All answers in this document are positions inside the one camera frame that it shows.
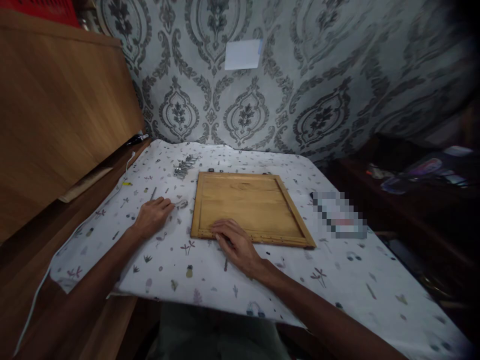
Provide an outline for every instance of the white tablecloth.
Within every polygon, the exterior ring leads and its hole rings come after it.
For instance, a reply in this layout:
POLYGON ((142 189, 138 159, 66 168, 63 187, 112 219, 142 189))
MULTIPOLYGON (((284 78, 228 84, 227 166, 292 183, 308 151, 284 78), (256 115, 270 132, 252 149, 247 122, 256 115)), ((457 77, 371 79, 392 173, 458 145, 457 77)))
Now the white tablecloth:
POLYGON ((169 197, 178 207, 165 227, 132 256, 117 292, 303 326, 271 291, 226 261, 215 241, 190 238, 198 172, 209 168, 270 172, 280 175, 288 188, 317 248, 255 244, 262 258, 411 359, 460 358, 468 349, 465 336, 370 229, 366 239, 343 239, 322 225, 310 193, 337 190, 310 160, 298 155, 155 140, 55 256, 51 278, 68 293, 134 223, 157 187, 155 198, 169 197), (181 180, 173 176, 174 165, 187 155, 199 159, 181 180))

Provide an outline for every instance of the sticky note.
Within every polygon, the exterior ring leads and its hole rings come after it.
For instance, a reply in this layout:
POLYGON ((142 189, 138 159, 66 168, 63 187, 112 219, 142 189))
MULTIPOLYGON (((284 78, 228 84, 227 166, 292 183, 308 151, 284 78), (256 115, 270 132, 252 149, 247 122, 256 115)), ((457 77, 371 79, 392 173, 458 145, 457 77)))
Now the sticky note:
POLYGON ((227 42, 225 70, 256 69, 261 52, 262 39, 227 42))

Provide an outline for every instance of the wooden board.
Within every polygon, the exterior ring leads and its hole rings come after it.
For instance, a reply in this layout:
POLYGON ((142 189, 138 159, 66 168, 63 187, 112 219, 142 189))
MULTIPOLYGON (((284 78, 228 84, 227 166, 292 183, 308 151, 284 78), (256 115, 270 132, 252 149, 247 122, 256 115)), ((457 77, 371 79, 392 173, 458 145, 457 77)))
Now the wooden board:
POLYGON ((234 219, 254 243, 316 247, 278 175, 200 172, 191 237, 214 239, 219 219, 234 219))

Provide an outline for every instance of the wall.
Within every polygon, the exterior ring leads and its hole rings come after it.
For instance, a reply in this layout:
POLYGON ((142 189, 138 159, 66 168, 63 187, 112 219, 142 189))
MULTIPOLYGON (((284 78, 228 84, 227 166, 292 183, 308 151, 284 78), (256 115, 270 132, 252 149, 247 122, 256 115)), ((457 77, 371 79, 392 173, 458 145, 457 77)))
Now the wall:
POLYGON ((155 138, 321 166, 375 132, 423 137, 471 91, 472 44, 448 3, 99 0, 97 11, 155 138), (259 67, 225 71, 226 43, 248 39, 263 39, 259 67))

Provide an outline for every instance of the white cable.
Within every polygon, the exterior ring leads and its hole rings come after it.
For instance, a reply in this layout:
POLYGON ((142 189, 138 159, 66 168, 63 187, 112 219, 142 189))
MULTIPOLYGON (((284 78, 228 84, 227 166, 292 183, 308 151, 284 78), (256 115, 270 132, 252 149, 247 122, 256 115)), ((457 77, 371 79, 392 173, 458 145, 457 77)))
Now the white cable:
MULTIPOLYGON (((132 151, 131 153, 131 157, 130 159, 128 159, 128 161, 126 162, 126 165, 125 165, 125 175, 127 175, 127 171, 129 169, 129 162, 130 160, 132 160, 135 156, 135 152, 132 151)), ((120 177, 120 181, 123 183, 124 179, 123 177, 120 177)), ((120 187, 118 188, 118 190, 112 195, 110 196, 110 198, 105 201, 103 203, 103 207, 102 209, 106 206, 106 204, 109 203, 109 201, 119 193, 120 189, 122 188, 122 185, 120 185, 120 187)), ((48 264, 48 269, 46 270, 46 273, 45 275, 43 276, 43 279, 41 280, 40 282, 40 285, 38 286, 38 288, 36 289, 35 291, 35 295, 33 296, 33 300, 31 302, 31 307, 30 307, 30 312, 28 313, 28 317, 26 318, 26 322, 25 322, 25 325, 23 327, 23 330, 20 334, 20 338, 18 339, 18 343, 16 344, 16 348, 15 348, 15 353, 13 354, 13 356, 16 356, 17 353, 19 352, 20 350, 20 344, 22 343, 22 340, 24 339, 24 336, 25 336, 25 333, 27 332, 27 329, 29 327, 29 324, 30 324, 30 320, 32 319, 32 314, 34 313, 34 309, 35 309, 35 303, 37 302, 37 297, 39 295, 39 292, 40 292, 40 289, 42 288, 45 280, 47 279, 47 276, 49 275, 49 272, 50 272, 50 269, 52 268, 52 262, 54 261, 54 258, 55 256, 57 256, 57 254, 59 252, 62 251, 62 249, 65 247, 65 245, 67 245, 69 243, 69 241, 72 239, 72 237, 77 233, 78 229, 81 228, 84 224, 86 224, 88 221, 90 221, 90 219, 95 215, 95 212, 92 213, 84 222, 82 222, 79 226, 76 227, 75 231, 70 235, 70 237, 67 239, 67 241, 65 241, 65 243, 63 243, 63 245, 58 249, 58 251, 55 253, 55 255, 53 255, 53 257, 51 258, 50 260, 50 264, 48 264)))

